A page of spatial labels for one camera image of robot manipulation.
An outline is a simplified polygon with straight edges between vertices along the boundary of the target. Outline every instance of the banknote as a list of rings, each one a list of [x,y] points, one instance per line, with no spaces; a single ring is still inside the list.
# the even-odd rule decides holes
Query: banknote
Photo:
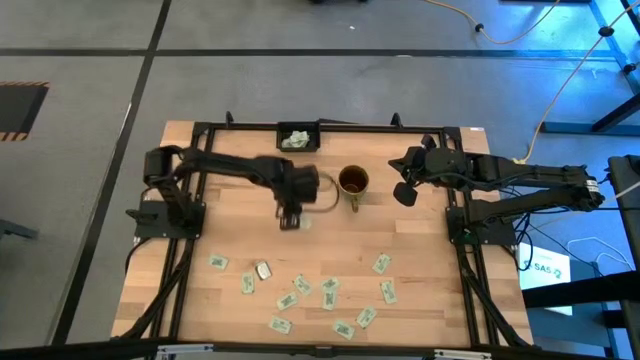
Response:
[[[376,309],[371,306],[367,306],[362,310],[360,315],[358,315],[356,322],[358,323],[358,325],[360,325],[361,328],[366,329],[367,326],[371,324],[376,315],[378,315]]]
[[[389,266],[389,264],[391,264],[391,256],[387,254],[380,254],[380,256],[378,256],[378,260],[376,260],[376,263],[373,264],[373,271],[382,275],[384,274],[384,271],[387,269],[387,266]]]
[[[220,270],[224,270],[227,268],[227,264],[229,263],[229,259],[222,255],[211,255],[209,258],[209,264],[217,267]]]
[[[334,276],[323,282],[321,287],[324,292],[334,291],[340,287],[340,281],[338,281],[338,278]]]
[[[342,335],[345,339],[351,340],[353,334],[355,334],[356,332],[356,329],[342,320],[336,320],[336,322],[333,324],[333,331]]]
[[[253,273],[242,274],[242,293],[253,294],[255,283],[253,282]]]
[[[276,305],[278,305],[278,309],[282,311],[292,307],[297,303],[298,303],[298,297],[296,296],[296,293],[292,292],[278,299],[278,301],[276,302]]]
[[[291,332],[291,321],[273,316],[269,323],[269,327],[281,334],[288,335],[289,332]]]
[[[302,274],[298,275],[295,280],[293,280],[293,285],[302,293],[304,296],[308,296],[311,294],[311,284],[302,276]]]
[[[384,296],[384,302],[386,302],[387,304],[394,304],[398,302],[398,298],[396,298],[396,291],[393,288],[392,281],[381,282],[380,289],[382,290],[382,296]]]
[[[322,308],[325,310],[333,310],[336,306],[336,299],[338,298],[338,293],[336,290],[328,291],[322,295]]]

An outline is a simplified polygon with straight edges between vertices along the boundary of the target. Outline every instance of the gray floor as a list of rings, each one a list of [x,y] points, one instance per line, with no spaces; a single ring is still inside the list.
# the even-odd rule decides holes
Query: gray floor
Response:
[[[45,6],[5,0],[0,47],[146,48],[161,3],[68,0]],[[496,0],[450,3],[471,12],[499,39],[518,34],[546,8]],[[615,0],[598,3],[608,20],[622,11]],[[627,19],[620,24],[617,39],[635,58],[637,35]],[[561,5],[529,37],[506,48],[585,50],[597,39],[597,29],[587,6]],[[477,37],[458,14],[419,0],[366,5],[336,0],[319,7],[305,0],[174,0],[160,48],[502,49]],[[608,49],[606,43],[600,49]],[[11,237],[0,242],[2,348],[46,342],[141,62],[139,57],[0,57],[0,80],[51,82],[31,137],[0,143],[0,217],[41,233],[34,242]],[[167,120],[222,121],[229,110],[240,122],[326,117],[386,124],[399,112],[406,124],[484,127],[494,154],[522,157],[545,107],[576,65],[487,58],[156,58],[70,341],[109,336],[134,228],[124,210],[137,205],[143,154],[158,144]],[[632,92],[619,70],[613,61],[588,61],[550,120],[593,122],[628,99]],[[638,144],[634,138],[545,134],[530,163],[587,164],[602,178],[608,157],[637,154]],[[606,185],[603,190],[612,194]],[[598,236],[630,258],[613,212],[581,215],[545,229],[563,243]],[[559,250],[542,237],[534,242]],[[585,243],[572,250],[593,260],[606,249]],[[601,266],[605,273],[625,270],[609,260]]]

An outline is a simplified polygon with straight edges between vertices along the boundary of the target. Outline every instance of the wooden tabletop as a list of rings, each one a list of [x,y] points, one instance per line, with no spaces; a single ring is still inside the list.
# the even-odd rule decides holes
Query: wooden tabletop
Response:
[[[193,122],[167,123],[162,145],[189,146]],[[466,151],[487,153],[483,129],[463,128]],[[345,199],[332,212],[308,214],[311,227],[281,232],[274,217],[275,202],[268,189],[243,179],[209,175],[204,200],[207,213],[202,237],[197,241],[189,274],[179,338],[191,341],[342,344],[363,346],[469,346],[460,273],[449,243],[442,188],[421,186],[416,205],[400,205],[392,195],[400,175],[387,161],[420,144],[420,134],[322,133],[317,153],[281,153],[275,148],[275,131],[217,130],[213,151],[253,157],[284,156],[296,165],[315,164],[337,177],[356,164],[370,177],[368,191],[355,214]],[[316,204],[323,208],[335,199],[335,190],[322,183]],[[496,194],[474,193],[496,200]],[[113,335],[128,330],[158,290],[167,240],[152,240],[131,260]],[[491,295],[521,337],[531,332],[513,259],[499,247],[484,246]],[[384,275],[371,267],[384,252],[392,257]],[[209,265],[209,257],[227,257],[226,270]],[[241,292],[241,276],[265,260],[273,276],[258,281],[252,295]],[[296,291],[292,281],[303,274],[314,286],[309,296],[298,293],[299,303],[278,311],[276,300]],[[342,283],[333,311],[322,309],[322,281],[336,276]],[[398,297],[387,305],[380,282],[393,280]],[[163,323],[168,330],[169,300]],[[366,306],[378,315],[362,330],[355,319]],[[482,307],[476,301],[481,338],[486,339]],[[289,335],[271,330],[272,315],[293,323]],[[336,320],[356,327],[351,341],[333,332]]]

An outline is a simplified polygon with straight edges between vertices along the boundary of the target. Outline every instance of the cup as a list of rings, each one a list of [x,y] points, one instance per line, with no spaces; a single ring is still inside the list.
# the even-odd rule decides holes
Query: cup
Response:
[[[369,175],[357,165],[349,165],[338,175],[340,190],[351,201],[351,209],[357,213],[359,202],[369,186]]]

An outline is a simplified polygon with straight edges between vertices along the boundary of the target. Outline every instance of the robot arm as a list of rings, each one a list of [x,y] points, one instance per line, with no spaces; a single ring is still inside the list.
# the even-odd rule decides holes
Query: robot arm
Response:
[[[423,146],[410,147],[403,158],[389,161],[404,179],[394,196],[406,206],[413,206],[414,188],[422,183],[460,191],[493,191],[510,185],[544,189],[495,202],[472,200],[468,223],[555,207],[591,211],[604,200],[596,179],[584,166],[519,165],[498,156],[436,148],[429,136],[422,142]]]
[[[174,156],[182,162],[173,169]],[[299,228],[302,204],[314,203],[319,186],[315,166],[295,167],[290,160],[258,156],[243,158],[205,153],[196,148],[160,147],[146,154],[144,182],[158,189],[168,207],[169,222],[188,225],[194,221],[191,199],[178,188],[178,182],[194,172],[241,177],[273,191],[282,230]]]

